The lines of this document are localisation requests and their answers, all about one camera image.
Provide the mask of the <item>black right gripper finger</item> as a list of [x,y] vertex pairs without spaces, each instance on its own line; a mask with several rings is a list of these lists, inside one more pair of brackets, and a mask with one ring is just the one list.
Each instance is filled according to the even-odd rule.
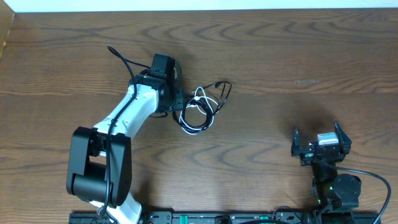
[[293,149],[300,149],[300,137],[297,126],[294,126]]
[[337,120],[334,120],[334,129],[335,133],[338,137],[339,143],[342,146],[350,146],[351,145],[351,139],[346,135],[346,133],[342,130],[341,126],[337,122]]

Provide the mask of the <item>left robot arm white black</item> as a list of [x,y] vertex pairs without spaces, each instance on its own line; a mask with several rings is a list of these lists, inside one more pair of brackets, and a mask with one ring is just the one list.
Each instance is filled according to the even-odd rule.
[[105,119],[74,131],[66,190],[98,209],[71,213],[70,223],[139,223],[142,206],[130,193],[132,140],[151,114],[181,107],[175,66],[174,58],[155,54],[150,67],[132,76],[125,97]]

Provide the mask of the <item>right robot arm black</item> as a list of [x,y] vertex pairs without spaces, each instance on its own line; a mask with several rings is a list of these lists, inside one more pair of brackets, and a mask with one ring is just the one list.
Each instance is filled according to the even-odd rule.
[[319,208],[312,212],[313,223],[354,223],[353,209],[359,207],[361,179],[351,174],[339,174],[336,163],[342,162],[351,149],[351,139],[334,120],[334,131],[317,135],[317,140],[305,147],[299,129],[294,127],[291,156],[300,159],[301,166],[313,172],[312,192]]

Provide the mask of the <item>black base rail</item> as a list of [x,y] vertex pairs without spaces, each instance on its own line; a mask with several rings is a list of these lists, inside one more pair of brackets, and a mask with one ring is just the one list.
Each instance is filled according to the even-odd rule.
[[145,212],[137,224],[219,224],[219,223],[380,223],[375,213],[323,213],[317,219],[315,213],[290,212],[286,209],[268,213],[176,213]]

